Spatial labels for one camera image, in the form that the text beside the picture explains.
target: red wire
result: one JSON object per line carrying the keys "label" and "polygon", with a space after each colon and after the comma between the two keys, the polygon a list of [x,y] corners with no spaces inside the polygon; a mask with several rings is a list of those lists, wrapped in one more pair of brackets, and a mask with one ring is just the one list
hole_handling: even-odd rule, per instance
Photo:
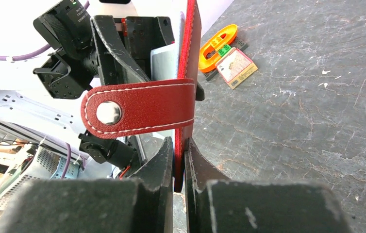
{"label": "red wire", "polygon": [[127,168],[124,169],[124,171],[121,172],[121,174],[119,175],[119,179],[123,178],[124,173],[126,173],[126,171],[129,170],[129,169],[130,169],[130,165],[128,165]]}

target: white stitching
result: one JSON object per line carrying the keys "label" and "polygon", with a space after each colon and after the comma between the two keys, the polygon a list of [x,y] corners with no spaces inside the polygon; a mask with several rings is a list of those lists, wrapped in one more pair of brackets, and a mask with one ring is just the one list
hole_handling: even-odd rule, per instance
{"label": "white stitching", "polygon": [[192,21],[192,24],[191,24],[191,31],[190,31],[190,43],[189,43],[189,50],[187,52],[187,61],[186,61],[186,67],[184,68],[185,71],[184,71],[184,78],[186,78],[187,76],[187,66],[189,65],[189,57],[190,57],[190,49],[191,49],[191,46],[192,46],[192,37],[193,37],[193,25],[194,25],[194,22],[195,22],[195,14],[196,14],[196,11],[199,11],[198,8],[196,7],[196,2],[194,4],[194,8],[195,10],[193,11],[193,21]]}
{"label": "white stitching", "polygon": [[185,86],[185,85],[193,85],[194,86],[194,83],[167,84],[167,85],[158,85],[158,86],[145,86],[145,87],[125,88],[125,89],[119,89],[119,90],[99,91],[99,92],[96,92],[96,93],[94,93],[93,95],[91,95],[90,97],[87,98],[86,104],[84,105],[84,117],[87,120],[87,124],[90,127],[92,127],[93,130],[96,130],[97,132],[103,133],[103,134],[126,133],[126,132],[130,132],[130,131],[147,130],[147,129],[154,129],[154,128],[167,127],[167,126],[173,126],[173,125],[179,125],[179,124],[188,123],[188,122],[194,120],[194,118],[192,118],[190,120],[185,120],[185,121],[181,121],[181,122],[167,124],[167,125],[156,125],[156,126],[149,126],[149,127],[144,127],[144,128],[140,128],[140,129],[121,130],[121,131],[113,131],[113,132],[103,132],[103,131],[100,131],[100,130],[96,129],[90,123],[89,118],[87,116],[87,105],[89,104],[90,99],[93,96],[96,96],[96,95],[99,95],[99,94],[110,93],[110,92],[117,92],[117,91],[132,91],[132,90],[147,89],[147,88],[168,87],[168,86]]}

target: gray marble surface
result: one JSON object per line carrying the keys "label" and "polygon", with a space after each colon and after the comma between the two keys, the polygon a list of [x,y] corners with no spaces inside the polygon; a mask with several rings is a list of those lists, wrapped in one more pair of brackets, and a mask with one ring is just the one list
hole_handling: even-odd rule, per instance
{"label": "gray marble surface", "polygon": [[203,42],[229,24],[259,70],[235,90],[199,74],[200,151],[235,180],[325,183],[366,233],[366,0],[234,0]]}

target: orange spool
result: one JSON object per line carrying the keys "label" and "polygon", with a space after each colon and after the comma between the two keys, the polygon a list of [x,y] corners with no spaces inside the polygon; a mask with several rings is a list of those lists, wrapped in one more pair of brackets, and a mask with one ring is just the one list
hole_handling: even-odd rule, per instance
{"label": "orange spool", "polygon": [[[201,72],[207,73],[216,68],[216,63],[220,60],[217,51],[225,44],[229,45],[234,41],[237,36],[237,28],[235,24],[226,26],[201,47],[199,54],[199,70]],[[216,51],[216,53],[207,58],[207,55],[213,51]]]}

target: red leather wallet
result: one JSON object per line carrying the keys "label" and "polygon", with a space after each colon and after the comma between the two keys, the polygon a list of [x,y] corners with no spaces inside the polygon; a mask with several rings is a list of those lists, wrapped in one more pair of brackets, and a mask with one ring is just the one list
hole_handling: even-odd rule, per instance
{"label": "red leather wallet", "polygon": [[[200,37],[197,1],[188,0],[178,79],[96,87],[85,95],[81,106],[87,130],[101,138],[176,129],[176,192],[181,192],[183,186],[184,143],[193,132]],[[115,124],[98,119],[98,107],[108,101],[119,108],[119,121]]]}

